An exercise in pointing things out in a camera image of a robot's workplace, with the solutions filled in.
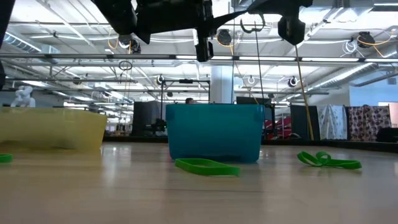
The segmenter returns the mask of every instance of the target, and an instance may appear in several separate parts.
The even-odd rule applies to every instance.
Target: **green rubber band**
[[[315,157],[313,157],[311,154],[302,151],[297,154],[297,158],[303,163],[314,167],[330,166],[330,167],[341,167],[345,169],[362,168],[362,165],[359,161],[332,159],[331,156],[326,152],[318,152],[315,155]]]
[[[240,168],[215,162],[209,159],[176,159],[175,166],[198,175],[239,176]]]
[[[0,163],[7,163],[12,161],[11,154],[0,154]]]

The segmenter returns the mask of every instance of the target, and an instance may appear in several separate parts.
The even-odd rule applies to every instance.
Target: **white robot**
[[[20,86],[17,91],[15,91],[16,98],[11,103],[11,107],[36,107],[35,99],[30,97],[33,88],[31,86]]]

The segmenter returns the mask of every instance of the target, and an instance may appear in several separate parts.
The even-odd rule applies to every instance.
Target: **patterned fabric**
[[[344,106],[317,106],[320,138],[347,139],[347,114]]]
[[[381,128],[390,128],[388,106],[362,106],[348,108],[350,141],[376,141]]]

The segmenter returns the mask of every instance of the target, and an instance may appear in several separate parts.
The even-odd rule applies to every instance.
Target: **teal plastic bin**
[[[167,105],[170,156],[256,162],[264,116],[262,105]]]

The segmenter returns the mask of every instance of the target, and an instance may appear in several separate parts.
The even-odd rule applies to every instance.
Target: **yellow plastic bin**
[[[0,143],[99,151],[107,117],[65,108],[0,109]]]

